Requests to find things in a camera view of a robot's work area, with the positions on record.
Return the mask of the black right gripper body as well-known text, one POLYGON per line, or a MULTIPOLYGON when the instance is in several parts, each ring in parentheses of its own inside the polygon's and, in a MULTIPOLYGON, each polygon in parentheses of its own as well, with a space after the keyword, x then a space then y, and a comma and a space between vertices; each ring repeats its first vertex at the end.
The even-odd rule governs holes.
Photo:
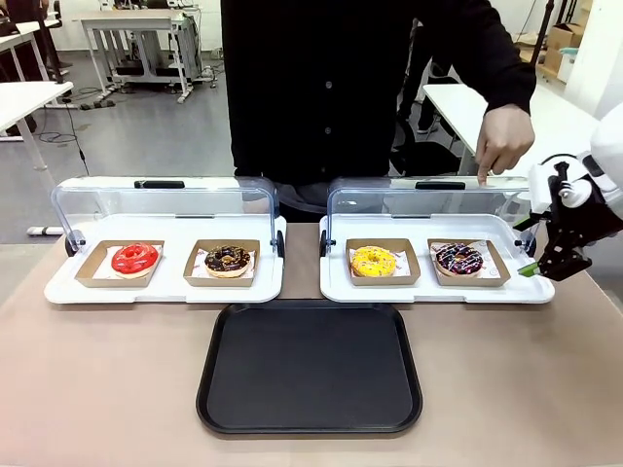
POLYGON ((552 170, 549 242, 591 243, 608 236, 609 206, 593 175, 580 162, 554 162, 552 170))

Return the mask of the person's left hand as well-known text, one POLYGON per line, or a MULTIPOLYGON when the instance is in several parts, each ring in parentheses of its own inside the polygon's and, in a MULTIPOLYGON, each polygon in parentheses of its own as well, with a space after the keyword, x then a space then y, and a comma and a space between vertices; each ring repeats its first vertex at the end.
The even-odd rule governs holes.
POLYGON ((514 168, 535 139, 531 116, 509 104, 485 113, 476 146, 477 179, 481 186, 490 173, 514 168))

